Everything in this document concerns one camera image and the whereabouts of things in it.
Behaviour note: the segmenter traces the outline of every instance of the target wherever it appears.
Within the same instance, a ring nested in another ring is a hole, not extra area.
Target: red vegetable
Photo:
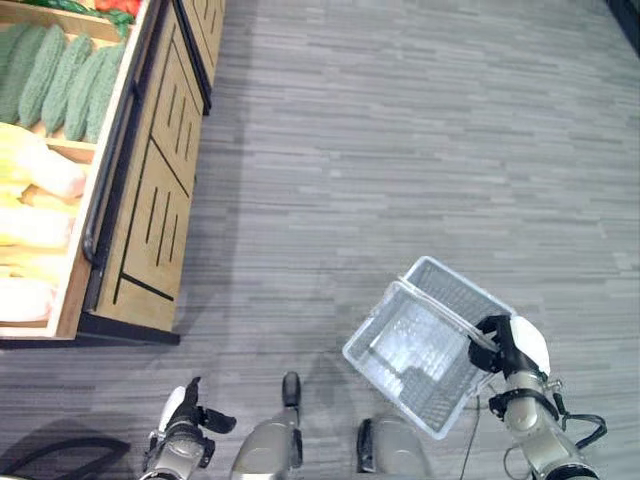
[[[95,0],[96,10],[108,12],[109,10],[122,10],[134,17],[138,14],[141,0]]]

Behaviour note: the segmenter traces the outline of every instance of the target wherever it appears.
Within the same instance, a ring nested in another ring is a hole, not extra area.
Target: clear plastic basket
[[[431,257],[393,282],[344,346],[345,358],[415,424],[444,438],[492,374],[469,361],[470,340],[495,350],[475,327],[508,305]]]

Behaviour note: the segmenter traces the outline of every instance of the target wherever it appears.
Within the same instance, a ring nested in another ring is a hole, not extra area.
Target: robot leg
[[[415,479],[431,475],[418,434],[400,417],[386,415],[364,420],[358,431],[357,450],[361,473]]]
[[[300,379],[289,372],[282,380],[284,410],[262,422],[247,437],[233,464],[230,480],[286,480],[302,466],[302,435],[298,429]]]

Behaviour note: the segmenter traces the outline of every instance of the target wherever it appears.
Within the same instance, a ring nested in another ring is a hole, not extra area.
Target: yellow vegetable
[[[17,200],[0,206],[0,245],[64,248],[73,217],[55,210],[33,208]]]
[[[25,247],[0,247],[0,266],[9,270],[12,277],[33,278],[58,285],[65,261],[64,253],[48,253]]]
[[[22,192],[20,201],[30,207],[55,210],[71,216],[76,215],[80,206],[80,199],[78,198],[64,199],[56,197],[35,185],[31,185]]]
[[[74,198],[82,194],[85,182],[83,169],[49,150],[42,137],[0,123],[0,185],[15,189],[33,183],[59,197]]]
[[[47,320],[54,297],[54,289],[46,282],[0,277],[0,322]]]

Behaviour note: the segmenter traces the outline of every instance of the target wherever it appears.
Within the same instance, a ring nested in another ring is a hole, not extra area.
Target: green vegetable
[[[33,65],[31,75],[20,96],[18,113],[23,127],[29,128],[40,120],[42,104],[66,45],[67,39],[62,29],[58,25],[49,28],[36,55],[36,63]]]
[[[100,12],[93,8],[87,8],[81,3],[71,0],[22,0],[22,3],[29,5],[37,5],[39,7],[55,8],[58,10],[66,10],[68,12],[81,13],[91,17],[106,18],[113,26],[116,27],[120,38],[126,38],[129,32],[129,25],[132,25],[136,18],[130,13],[122,10],[109,10],[108,12]]]
[[[93,85],[93,92],[89,101],[89,115],[87,117],[87,139],[91,143],[98,141],[100,129],[104,116],[107,113],[113,85],[116,83],[118,69],[122,54],[124,53],[124,43],[108,49],[109,53],[105,58],[100,74]]]
[[[9,66],[9,58],[22,34],[29,28],[26,23],[11,25],[0,33],[0,78],[4,79]]]
[[[60,57],[49,93],[47,93],[42,105],[42,120],[47,134],[55,132],[64,122],[71,86],[78,71],[90,54],[91,37],[87,34],[82,34],[71,42],[62,57]]]
[[[82,140],[84,137],[93,85],[108,53],[108,48],[101,48],[91,55],[84,62],[71,85],[67,115],[64,121],[64,135],[67,140]]]
[[[18,120],[18,104],[42,39],[47,33],[44,27],[32,26],[22,35],[11,52],[7,74],[0,88],[0,122],[15,123]]]
[[[57,8],[58,10],[66,10],[74,13],[87,13],[87,10],[89,10],[81,3],[71,0],[23,0],[22,3],[37,5],[39,7]]]

